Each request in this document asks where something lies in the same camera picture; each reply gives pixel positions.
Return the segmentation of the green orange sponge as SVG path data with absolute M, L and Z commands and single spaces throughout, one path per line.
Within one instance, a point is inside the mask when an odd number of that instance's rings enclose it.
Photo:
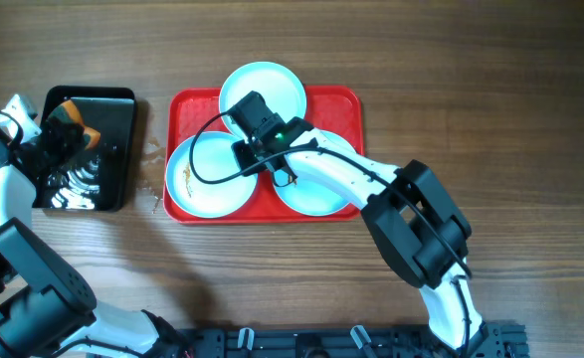
M 100 133 L 85 124 L 79 108 L 70 99 L 55 107 L 47 117 L 47 120 L 78 128 L 82 132 L 84 149 L 93 149 L 98 145 Z

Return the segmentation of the light blue plate top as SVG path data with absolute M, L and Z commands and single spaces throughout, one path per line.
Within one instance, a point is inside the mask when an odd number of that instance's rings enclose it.
M 238 137 L 248 142 L 227 111 L 250 91 L 258 92 L 268 108 L 284 122 L 294 117 L 304 118 L 307 99 L 299 78 L 288 68 L 272 62 L 253 62 L 233 71 L 222 85 L 219 95 L 219 111 L 224 113 L 223 123 Z

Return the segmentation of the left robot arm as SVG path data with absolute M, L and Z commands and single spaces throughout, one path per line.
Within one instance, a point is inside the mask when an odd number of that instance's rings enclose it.
M 37 182 L 78 152 L 97 146 L 67 100 L 41 131 L 0 127 L 0 357 L 186 357 L 187 338 L 148 311 L 96 299 L 83 277 L 31 229 Z

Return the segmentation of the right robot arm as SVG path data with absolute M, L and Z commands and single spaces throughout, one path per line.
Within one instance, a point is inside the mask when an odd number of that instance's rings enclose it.
M 472 228 L 429 167 L 383 164 L 344 149 L 310 123 L 276 115 L 239 119 L 254 163 L 313 181 L 359 209 L 382 259 L 418 288 L 429 328 L 468 355 L 483 323 L 471 299 L 466 262 Z

